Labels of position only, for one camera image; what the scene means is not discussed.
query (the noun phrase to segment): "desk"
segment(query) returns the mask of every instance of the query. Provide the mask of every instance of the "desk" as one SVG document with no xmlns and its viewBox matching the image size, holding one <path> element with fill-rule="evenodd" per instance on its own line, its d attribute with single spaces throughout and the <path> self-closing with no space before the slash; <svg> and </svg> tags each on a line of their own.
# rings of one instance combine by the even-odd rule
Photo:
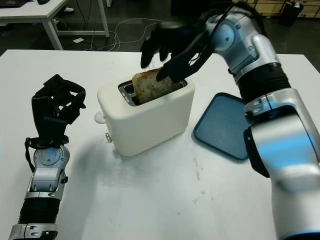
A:
<svg viewBox="0 0 320 240">
<path fill-rule="evenodd" d="M 98 0 L 104 31 L 59 31 L 53 17 L 65 6 L 68 0 L 50 0 L 39 5 L 37 0 L 27 2 L 17 8 L 0 8 L 0 23 L 42 23 L 55 50 L 63 50 L 58 35 L 105 35 L 109 37 L 106 19 L 106 6 Z"/>
<path fill-rule="evenodd" d="M 239 96 L 222 57 L 212 55 L 191 76 L 195 94 L 185 132 L 133 157 L 107 143 L 106 126 L 94 121 L 97 91 L 142 71 L 140 57 L 49 50 L 8 50 L 0 57 L 0 239 L 8 238 L 18 220 L 31 176 L 24 148 L 26 137 L 37 136 L 31 97 L 57 73 L 87 94 L 87 108 L 66 129 L 69 182 L 57 218 L 58 240 L 276 239 L 270 180 L 248 160 L 231 161 L 191 139 L 216 93 Z M 320 129 L 319 73 L 303 55 L 279 58 Z"/>
</svg>

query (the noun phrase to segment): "robotic arm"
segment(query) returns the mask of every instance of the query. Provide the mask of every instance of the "robotic arm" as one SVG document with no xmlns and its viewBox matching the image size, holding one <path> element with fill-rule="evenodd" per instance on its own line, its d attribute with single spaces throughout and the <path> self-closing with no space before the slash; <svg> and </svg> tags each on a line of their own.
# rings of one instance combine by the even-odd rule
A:
<svg viewBox="0 0 320 240">
<path fill-rule="evenodd" d="M 243 12 L 229 12 L 234 6 L 258 16 L 244 2 L 236 2 L 224 14 L 205 13 L 192 24 L 180 22 L 171 28 L 170 22 L 158 24 L 142 45 L 141 67 L 148 66 L 159 49 L 161 60 L 171 51 L 157 80 L 170 76 L 178 82 L 197 72 L 212 53 L 221 55 L 246 104 L 250 127 L 244 140 L 251 165 L 271 180 L 278 239 L 320 239 L 319 133 L 298 91 L 291 88 L 259 18 L 263 34 Z M 172 28 L 184 35 L 172 37 Z M 179 41 L 187 45 L 181 52 L 175 48 Z"/>
<path fill-rule="evenodd" d="M 25 157 L 33 174 L 18 224 L 12 227 L 9 240 L 56 238 L 56 218 L 68 182 L 65 169 L 70 157 L 64 146 L 69 139 L 64 133 L 66 126 L 80 115 L 80 108 L 86 107 L 83 104 L 85 96 L 83 87 L 56 74 L 32 97 L 33 118 L 39 137 L 28 137 L 24 144 Z M 36 149 L 34 165 L 29 147 Z"/>
</svg>

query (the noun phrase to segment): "table leg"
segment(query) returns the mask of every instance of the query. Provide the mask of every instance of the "table leg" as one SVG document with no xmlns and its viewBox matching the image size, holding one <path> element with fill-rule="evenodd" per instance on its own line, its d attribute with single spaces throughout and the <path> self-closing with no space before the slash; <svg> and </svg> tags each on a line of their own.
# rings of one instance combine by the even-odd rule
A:
<svg viewBox="0 0 320 240">
<path fill-rule="evenodd" d="M 52 23 L 52 26 L 54 28 L 55 33 L 57 33 L 58 32 L 58 28 L 57 28 L 57 25 L 56 25 L 54 19 L 52 18 L 50 22 Z"/>
<path fill-rule="evenodd" d="M 99 2 L 99 8 L 100 8 L 100 13 L 101 13 L 104 33 L 105 33 L 105 36 L 108 38 L 109 37 L 109 29 L 108 29 L 107 18 L 106 18 L 106 6 L 105 6 L 103 0 L 98 0 L 98 2 Z"/>
<path fill-rule="evenodd" d="M 41 19 L 41 22 L 42 22 L 42 25 L 46 31 L 46 34 L 49 37 L 54 49 L 55 50 L 63 50 L 63 47 L 59 41 L 55 27 L 53 26 L 52 22 L 48 18 Z"/>
</svg>

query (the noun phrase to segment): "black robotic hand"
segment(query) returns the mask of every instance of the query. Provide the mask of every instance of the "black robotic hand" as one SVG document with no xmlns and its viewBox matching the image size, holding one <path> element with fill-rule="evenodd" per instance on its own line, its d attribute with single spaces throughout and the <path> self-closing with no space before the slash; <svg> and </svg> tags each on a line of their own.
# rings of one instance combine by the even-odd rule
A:
<svg viewBox="0 0 320 240">
<path fill-rule="evenodd" d="M 39 134 L 32 139 L 31 147 L 60 148 L 69 141 L 64 135 L 67 125 L 80 115 L 80 109 L 86 108 L 86 91 L 58 74 L 43 85 L 31 100 L 34 124 Z"/>
<path fill-rule="evenodd" d="M 198 18 L 173 17 L 157 23 L 151 36 L 144 40 L 141 51 L 141 67 L 146 68 L 155 53 L 164 61 L 168 54 L 174 57 L 181 53 L 197 35 Z"/>
<path fill-rule="evenodd" d="M 159 22 L 140 49 L 141 68 L 146 68 L 154 54 L 159 52 L 161 61 L 169 53 L 171 60 L 158 73 L 158 81 L 170 76 L 173 82 L 179 82 L 198 71 L 212 54 L 211 50 L 204 52 L 209 39 L 205 31 L 206 22 L 211 16 L 218 14 L 219 10 L 213 9 L 200 17 L 173 17 Z"/>
</svg>

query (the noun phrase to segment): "black cable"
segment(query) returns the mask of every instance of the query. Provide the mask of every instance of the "black cable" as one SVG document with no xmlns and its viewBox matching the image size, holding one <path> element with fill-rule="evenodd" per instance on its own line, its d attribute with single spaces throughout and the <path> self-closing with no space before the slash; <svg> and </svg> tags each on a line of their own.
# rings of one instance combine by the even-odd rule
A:
<svg viewBox="0 0 320 240">
<path fill-rule="evenodd" d="M 79 44 L 89 44 L 91 46 L 91 42 L 87 42 L 87 41 L 82 41 L 82 42 L 78 42 L 78 43 L 72 43 L 70 45 L 65 46 L 63 49 L 67 50 L 66 48 L 71 47 L 73 45 L 79 45 Z M 92 46 L 94 46 L 94 50 L 97 50 L 96 45 L 92 44 Z"/>
<path fill-rule="evenodd" d="M 92 46 L 94 44 L 94 38 L 95 38 L 95 33 L 96 33 L 96 25 L 97 25 L 97 6 L 95 6 L 95 8 L 94 8 L 94 27 L 93 27 L 93 35 L 92 35 L 92 39 L 91 39 L 90 51 L 92 51 Z"/>
<path fill-rule="evenodd" d="M 218 20 L 218 22 L 216 23 L 216 25 L 214 26 L 214 29 L 212 31 L 212 33 L 210 34 L 210 37 L 209 37 L 209 43 L 211 43 L 212 41 L 212 38 L 214 37 L 219 25 L 221 24 L 221 22 L 226 18 L 226 16 L 228 15 L 228 13 L 230 12 L 230 10 L 233 8 L 233 7 L 239 7 L 243 10 L 246 10 L 246 11 L 249 11 L 250 13 L 252 13 L 252 15 L 254 16 L 255 20 L 257 21 L 259 27 L 260 27 L 260 30 L 261 30 L 261 33 L 263 35 L 265 35 L 267 37 L 267 33 L 266 33 L 266 30 L 265 30 L 265 26 L 264 26 L 264 23 L 261 19 L 261 16 L 260 14 L 256 11 L 256 9 L 254 9 L 252 6 L 250 6 L 249 4 L 247 4 L 246 2 L 244 1 L 236 1 L 234 3 L 232 3 L 225 11 L 224 13 L 222 14 L 222 16 L 220 17 L 220 19 Z"/>
<path fill-rule="evenodd" d="M 27 137 L 25 139 L 25 142 L 24 142 L 24 146 L 25 146 L 25 159 L 26 161 L 28 162 L 29 164 L 29 167 L 31 169 L 31 172 L 35 172 L 35 166 L 32 164 L 31 162 L 31 158 L 30 158 L 30 153 L 29 153 L 29 146 L 30 146 L 30 142 L 31 142 L 31 138 L 30 137 Z"/>
<path fill-rule="evenodd" d="M 91 5 L 92 5 L 92 0 L 90 0 L 90 4 L 89 4 L 89 13 L 88 13 L 88 17 L 86 19 L 86 25 L 84 26 L 83 30 L 86 30 L 89 24 L 89 19 L 90 19 L 90 13 L 91 13 Z"/>
<path fill-rule="evenodd" d="M 84 15 L 84 13 L 82 12 L 82 10 L 81 10 L 81 8 L 80 8 L 80 5 L 79 5 L 79 2 L 78 2 L 79 0 L 76 0 L 76 5 L 78 6 L 78 9 L 79 9 L 79 11 L 80 11 L 80 14 L 81 14 L 81 16 L 82 16 L 82 18 L 83 18 L 83 21 L 84 21 L 84 26 L 83 26 L 83 30 L 85 30 L 85 27 L 86 27 L 86 25 L 87 25 L 87 23 L 86 23 L 86 18 L 85 18 L 85 15 Z"/>
</svg>

